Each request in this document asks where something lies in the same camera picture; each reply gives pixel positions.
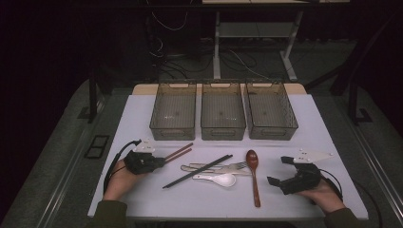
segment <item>chopsticks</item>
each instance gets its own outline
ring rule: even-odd
[[[182,147],[181,149],[175,151],[174,153],[172,153],[172,154],[166,156],[166,157],[165,157],[165,164],[167,164],[167,163],[169,163],[169,162],[172,162],[172,161],[176,160],[178,157],[180,157],[180,156],[182,156],[182,155],[184,155],[184,154],[186,154],[186,153],[192,151],[192,148],[189,148],[189,147],[192,146],[192,145],[193,145],[193,143],[191,142],[191,143],[189,143],[188,145]]]
[[[196,174],[198,174],[198,173],[201,173],[202,171],[204,171],[204,170],[206,170],[206,169],[208,169],[208,168],[210,168],[210,167],[212,167],[212,166],[214,166],[214,165],[216,165],[216,164],[219,164],[220,162],[223,162],[223,161],[225,161],[225,160],[227,160],[227,159],[229,159],[229,158],[231,158],[231,157],[232,157],[232,155],[225,155],[224,157],[222,157],[222,158],[220,158],[220,159],[217,159],[217,160],[215,160],[215,161],[213,161],[213,162],[211,162],[211,163],[208,163],[206,166],[203,166],[203,167],[200,168],[200,169],[197,169],[197,170],[195,170],[195,171],[192,171],[192,172],[190,172],[189,174],[187,174],[187,175],[185,175],[185,176],[183,176],[183,177],[181,177],[181,178],[179,178],[179,179],[177,179],[177,180],[175,180],[175,181],[173,181],[173,182],[167,184],[167,185],[164,186],[163,188],[172,187],[173,185],[175,185],[175,184],[177,184],[177,183],[179,183],[179,182],[181,182],[181,181],[184,181],[184,180],[186,180],[186,179],[188,179],[188,178],[190,178],[190,177],[192,177],[192,176],[194,176],[194,175],[196,175]]]

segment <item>clear plastic bin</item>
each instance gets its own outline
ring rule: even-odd
[[[250,139],[291,140],[298,124],[284,84],[247,79],[244,101]]]
[[[195,140],[195,80],[160,82],[150,129],[156,141]]]
[[[246,128],[240,81],[204,80],[201,95],[201,138],[241,141]]]

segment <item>cable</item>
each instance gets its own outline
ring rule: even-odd
[[[380,212],[379,206],[376,203],[373,195],[371,195],[370,192],[368,192],[368,190],[362,184],[360,184],[356,180],[352,180],[352,181],[353,181],[354,184],[358,185],[368,195],[368,197],[370,198],[371,202],[374,204],[374,207],[375,207],[375,210],[376,210],[376,213],[377,213],[377,217],[378,217],[378,227],[382,228],[383,227],[382,214]]]
[[[119,153],[116,154],[115,158],[113,159],[112,163],[110,164],[109,168],[107,169],[106,175],[105,175],[105,179],[104,179],[104,193],[106,192],[107,189],[107,185],[109,184],[109,180],[110,180],[110,176],[112,174],[112,170],[115,167],[116,163],[118,162],[119,158],[121,157],[122,153],[131,145],[131,144],[135,144],[138,145],[139,143],[141,143],[142,141],[132,141],[129,142],[128,144],[126,144],[121,151],[119,151]]]
[[[188,79],[186,73],[183,72],[183,71],[181,71],[181,70],[178,69],[178,68],[175,68],[175,67],[172,67],[172,66],[167,66],[167,65],[161,65],[161,67],[168,67],[168,68],[171,68],[171,69],[173,69],[173,70],[176,70],[176,71],[178,71],[178,72],[181,73],[181,75],[183,76],[183,78]]]
[[[257,61],[252,55],[250,55],[250,54],[248,54],[248,53],[243,53],[243,55],[249,57],[249,58],[252,60],[252,62],[253,62],[253,64],[251,64],[251,65],[246,65],[247,67],[256,67],[256,66],[258,65],[258,61]],[[239,63],[239,61],[233,61],[233,60],[228,59],[228,58],[225,58],[225,59],[227,59],[229,62],[231,62],[231,63],[233,63],[233,64],[236,64],[236,65],[245,67],[245,64]]]
[[[118,171],[121,171],[122,169],[124,169],[125,166],[120,167],[118,170],[114,171],[113,173],[110,174],[110,177],[112,177],[115,173],[117,173]]]
[[[220,56],[220,61],[225,64],[228,68],[238,71],[238,72],[245,72],[248,71],[247,68],[243,67],[242,69],[237,69],[237,68],[233,68],[232,66],[229,66],[229,64],[226,62],[226,60],[228,60],[226,57],[224,57],[223,55]]]
[[[149,53],[157,58],[163,58],[163,53],[160,52],[163,49],[163,41],[158,37],[155,38],[157,38],[160,41],[160,47],[158,48],[158,50],[155,51],[158,52],[158,54],[155,54],[153,51],[149,51]]]
[[[175,65],[175,66],[177,66],[177,67],[183,69],[183,70],[186,71],[186,72],[194,72],[194,73],[197,73],[197,72],[203,72],[203,71],[205,71],[205,70],[208,68],[208,66],[210,66],[212,60],[213,60],[213,58],[209,58],[209,60],[208,60],[208,62],[207,62],[207,65],[204,66],[204,67],[201,68],[201,69],[187,69],[187,68],[184,68],[183,66],[180,66],[180,65],[178,65],[178,64],[169,63],[169,62],[167,62],[167,64]]]
[[[235,53],[233,50],[231,50],[231,49],[228,49],[228,50],[231,51],[249,71],[251,71],[252,73],[254,73],[254,74],[256,74],[256,75],[258,75],[258,76],[260,76],[260,77],[269,79],[268,77],[266,77],[266,76],[264,76],[264,75],[262,75],[262,74],[259,74],[259,73],[255,72],[255,71],[253,71],[251,68],[249,68],[249,67],[242,61],[242,59],[239,57],[239,55],[238,55],[237,53]]]
[[[333,174],[331,174],[330,172],[328,172],[328,171],[326,171],[326,170],[319,169],[319,171],[325,172],[325,173],[329,174],[330,176],[332,176],[333,179],[335,179],[335,181],[336,181],[337,184],[338,184],[338,190],[340,191],[341,196],[343,196],[343,189],[341,189],[341,184],[340,184],[340,182],[338,181],[338,179],[337,179]]]
[[[172,79],[176,79],[176,77],[175,77],[173,74],[169,73],[169,71],[164,70],[164,69],[161,69],[161,68],[160,68],[160,71],[162,71],[162,72],[168,74],[169,76],[171,76]]]
[[[161,21],[157,18],[157,16],[155,15],[155,13],[154,13],[153,11],[151,12],[151,14],[152,14],[152,16],[154,17],[154,19],[155,19],[161,26],[163,26],[163,27],[166,28],[166,29],[175,31],[175,30],[183,29],[183,27],[186,25],[187,14],[188,14],[188,13],[186,12],[186,14],[184,15],[183,23],[182,23],[182,25],[179,26],[178,28],[170,28],[170,27],[166,26],[163,22],[161,22]]]

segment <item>tabletop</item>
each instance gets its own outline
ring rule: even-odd
[[[301,150],[332,154],[332,158],[315,165],[337,177],[344,193],[345,204],[359,219],[368,219],[368,212],[332,142],[329,132],[311,95],[303,86],[286,85],[289,100],[295,112],[298,129],[290,141],[250,140],[247,130],[242,141],[203,141],[201,128],[196,124],[194,141],[153,141],[149,122],[155,101],[157,85],[137,85],[127,99],[106,165],[100,177],[88,211],[92,217],[98,201],[102,199],[103,180],[116,153],[133,140],[149,139],[155,157],[171,154],[193,143],[192,151],[155,170],[141,180],[123,199],[128,205],[127,216],[147,220],[301,220],[323,218],[321,210],[307,199],[297,195],[284,195],[268,183],[267,177],[280,180],[292,178],[297,170],[293,165],[281,163],[281,156],[295,157]],[[196,123],[201,119],[201,95],[196,101]],[[132,149],[127,148],[122,158]],[[210,163],[224,155],[233,157],[224,164],[245,161],[248,150],[259,157],[257,179],[261,207],[255,207],[252,178],[237,175],[232,187],[222,187],[207,180],[184,180],[170,188],[163,187],[184,175],[182,164]]]

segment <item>green sleeve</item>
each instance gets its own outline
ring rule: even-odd
[[[363,228],[364,225],[356,218],[349,208],[337,210],[325,218],[327,228]]]
[[[94,218],[86,228],[125,228],[127,205],[120,201],[100,201]]]

